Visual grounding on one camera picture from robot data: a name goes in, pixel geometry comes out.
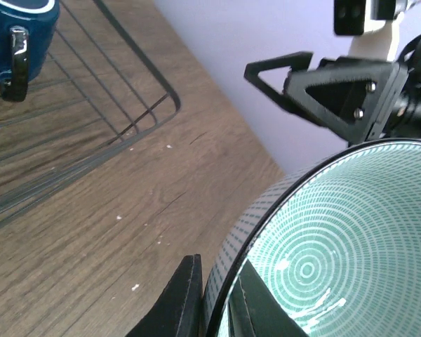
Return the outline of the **light green patterned bowl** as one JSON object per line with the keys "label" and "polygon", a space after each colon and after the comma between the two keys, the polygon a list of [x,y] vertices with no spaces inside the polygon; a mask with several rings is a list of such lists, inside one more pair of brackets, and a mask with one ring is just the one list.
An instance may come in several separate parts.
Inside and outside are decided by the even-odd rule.
{"label": "light green patterned bowl", "polygon": [[308,336],[421,336],[421,141],[353,146],[264,191],[210,271],[206,336],[230,336],[246,261]]}

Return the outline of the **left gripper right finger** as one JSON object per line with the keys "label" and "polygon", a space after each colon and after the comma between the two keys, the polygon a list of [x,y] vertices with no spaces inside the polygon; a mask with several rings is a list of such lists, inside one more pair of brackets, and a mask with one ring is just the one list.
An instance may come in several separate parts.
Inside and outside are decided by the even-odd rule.
{"label": "left gripper right finger", "polygon": [[274,299],[250,261],[229,297],[229,334],[234,337],[308,337]]}

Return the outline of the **dark blue ceramic mug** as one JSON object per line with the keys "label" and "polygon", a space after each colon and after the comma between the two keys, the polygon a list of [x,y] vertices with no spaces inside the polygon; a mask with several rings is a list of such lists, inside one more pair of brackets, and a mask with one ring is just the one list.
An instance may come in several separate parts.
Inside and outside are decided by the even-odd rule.
{"label": "dark blue ceramic mug", "polygon": [[22,102],[44,65],[60,16],[59,1],[0,1],[0,94]]}

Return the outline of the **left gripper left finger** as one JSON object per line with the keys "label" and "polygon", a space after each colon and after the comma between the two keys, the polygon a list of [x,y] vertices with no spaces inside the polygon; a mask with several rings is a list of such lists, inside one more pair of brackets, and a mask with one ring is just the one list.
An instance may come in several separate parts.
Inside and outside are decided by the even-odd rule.
{"label": "left gripper left finger", "polygon": [[201,256],[184,256],[155,304],[126,336],[198,336],[201,302]]}

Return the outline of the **black wire dish rack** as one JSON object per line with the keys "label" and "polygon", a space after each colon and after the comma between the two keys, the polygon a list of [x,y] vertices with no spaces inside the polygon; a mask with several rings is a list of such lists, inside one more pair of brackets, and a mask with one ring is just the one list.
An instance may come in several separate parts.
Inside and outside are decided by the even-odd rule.
{"label": "black wire dish rack", "polygon": [[0,228],[170,121],[180,97],[143,51],[144,1],[61,1],[25,101],[0,98]]}

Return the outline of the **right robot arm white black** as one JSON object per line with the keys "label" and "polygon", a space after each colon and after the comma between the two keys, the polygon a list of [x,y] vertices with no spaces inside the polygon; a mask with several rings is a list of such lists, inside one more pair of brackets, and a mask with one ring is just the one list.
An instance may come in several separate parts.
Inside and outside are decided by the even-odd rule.
{"label": "right robot arm white black", "polygon": [[244,77],[281,109],[351,145],[421,138],[421,35],[397,60],[321,59],[300,51],[247,64]]}

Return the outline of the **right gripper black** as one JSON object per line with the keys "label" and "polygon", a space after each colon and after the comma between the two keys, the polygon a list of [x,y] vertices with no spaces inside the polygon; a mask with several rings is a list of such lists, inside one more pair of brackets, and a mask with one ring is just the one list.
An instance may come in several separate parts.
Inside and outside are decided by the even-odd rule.
{"label": "right gripper black", "polygon": [[273,89],[259,73],[289,67],[307,71],[313,53],[299,51],[246,65],[244,78],[295,116],[307,114],[350,145],[379,138],[408,78],[401,62],[357,60],[354,64],[294,72],[283,92]]}

